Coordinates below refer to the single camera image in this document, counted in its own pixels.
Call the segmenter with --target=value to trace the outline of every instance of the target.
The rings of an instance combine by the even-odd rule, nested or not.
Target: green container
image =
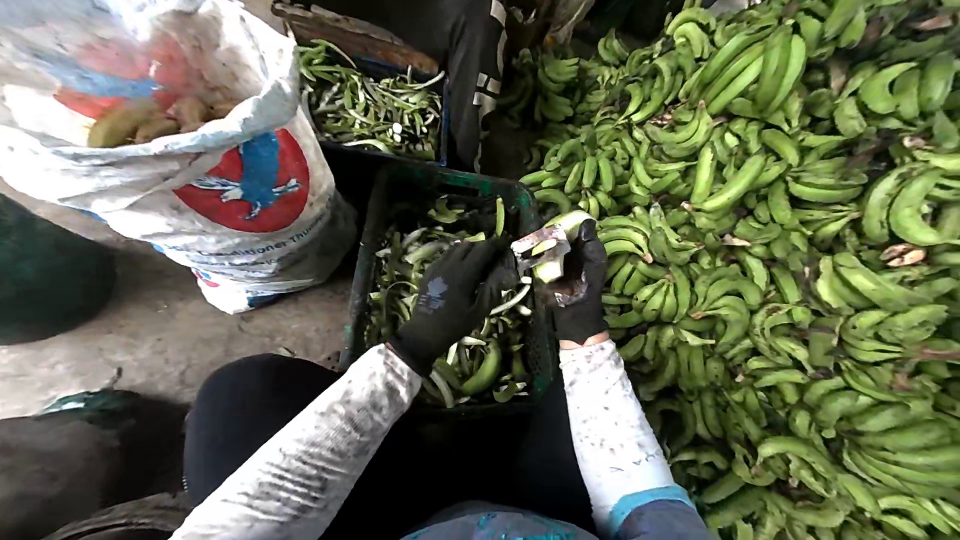
[[[0,345],[79,326],[104,306],[115,279],[106,247],[0,195]]]
[[[441,195],[448,195],[452,200],[465,202],[473,208],[492,206],[497,197],[502,197],[506,210],[515,213],[519,218],[513,220],[514,223],[518,222],[518,230],[510,231],[515,237],[532,233],[543,225],[537,214],[537,201],[530,191],[518,182],[430,164],[394,163],[382,168],[377,174],[367,206],[367,223],[364,225],[360,254],[350,290],[348,324],[345,331],[346,347],[340,354],[341,367],[349,367],[369,349],[364,339],[364,330],[370,321],[368,298],[374,291],[376,281],[374,253],[382,246],[387,228],[397,221],[396,214],[399,211],[410,211],[411,206],[421,209],[425,215]],[[536,297],[524,344],[527,369],[534,376],[529,398],[514,399],[506,404],[458,405],[451,409],[421,407],[420,412],[437,411],[441,414],[474,416],[512,414],[529,410],[543,395],[558,369],[557,340],[550,330],[547,310]]]

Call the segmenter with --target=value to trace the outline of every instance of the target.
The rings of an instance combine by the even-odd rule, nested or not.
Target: white arm sleeve
[[[420,376],[378,345],[194,508],[171,540],[317,540],[413,402]]]
[[[622,498],[676,485],[611,340],[560,351],[573,450],[601,537]]]

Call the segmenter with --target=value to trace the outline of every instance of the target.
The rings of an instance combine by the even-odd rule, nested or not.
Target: green crate edge
[[[367,205],[367,220],[360,241],[360,252],[357,255],[356,269],[353,274],[353,283],[350,287],[348,302],[348,323],[344,328],[344,350],[340,353],[340,366],[348,368],[357,358],[367,351],[363,333],[367,324],[367,295],[373,286],[373,264],[375,263],[375,248],[382,237],[382,221],[384,217],[380,207],[383,194],[391,182],[410,182],[425,185],[436,189],[443,184],[476,189],[481,196],[499,195],[503,197],[508,208],[517,208],[520,215],[520,233],[531,233],[542,227],[543,222],[537,214],[537,201],[533,194],[522,184],[495,177],[476,175],[461,171],[454,171],[429,163],[390,163],[384,165],[377,173],[373,183],[373,190]],[[419,414],[432,416],[448,416],[459,414],[462,416],[496,416],[515,414],[529,411],[546,391],[547,386],[559,372],[559,354],[557,341],[550,330],[550,319],[546,306],[539,298],[534,297],[534,320],[531,334],[534,336],[535,348],[540,351],[536,359],[536,367],[530,357],[527,358],[528,368],[535,372],[531,399],[524,402],[508,402],[506,404],[484,404],[458,406],[452,409],[419,408]]]

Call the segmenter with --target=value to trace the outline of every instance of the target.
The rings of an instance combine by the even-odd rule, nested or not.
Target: pile of green plantains
[[[475,242],[487,238],[480,209],[449,203],[440,198],[429,210],[423,227],[403,234],[392,226],[386,233],[386,247],[376,252],[377,291],[370,294],[371,320],[365,340],[369,346],[383,343],[410,315],[420,292],[420,280],[430,264],[454,242]],[[497,198],[489,232],[501,236],[506,211]],[[524,338],[533,314],[530,278],[521,279],[517,290],[502,292],[501,304],[493,307],[483,324],[454,343],[433,364],[429,380],[423,381],[420,396],[432,405],[456,405],[494,401],[506,403],[514,396],[525,397],[531,375],[524,365]]]
[[[421,160],[437,158],[443,120],[440,95],[430,87],[444,78],[443,72],[415,83],[408,67],[406,75],[378,82],[358,71],[333,43],[312,43],[297,49],[307,106],[320,140]]]
[[[957,6],[688,6],[515,61],[521,181],[598,218],[611,334],[722,538],[958,536]]]

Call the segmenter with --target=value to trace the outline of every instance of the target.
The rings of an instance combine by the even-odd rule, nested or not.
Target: hand
[[[550,283],[550,288],[570,295],[564,297],[572,301],[553,308],[553,323],[558,339],[583,346],[607,330],[600,298],[607,276],[607,252],[597,239],[596,222],[592,219],[580,225],[571,244],[570,253],[564,258],[564,277]]]
[[[434,360],[490,314],[501,286],[509,288],[502,283],[505,273],[493,272],[505,247],[500,238],[461,242],[430,265],[410,320],[387,340],[411,369],[428,376]]]

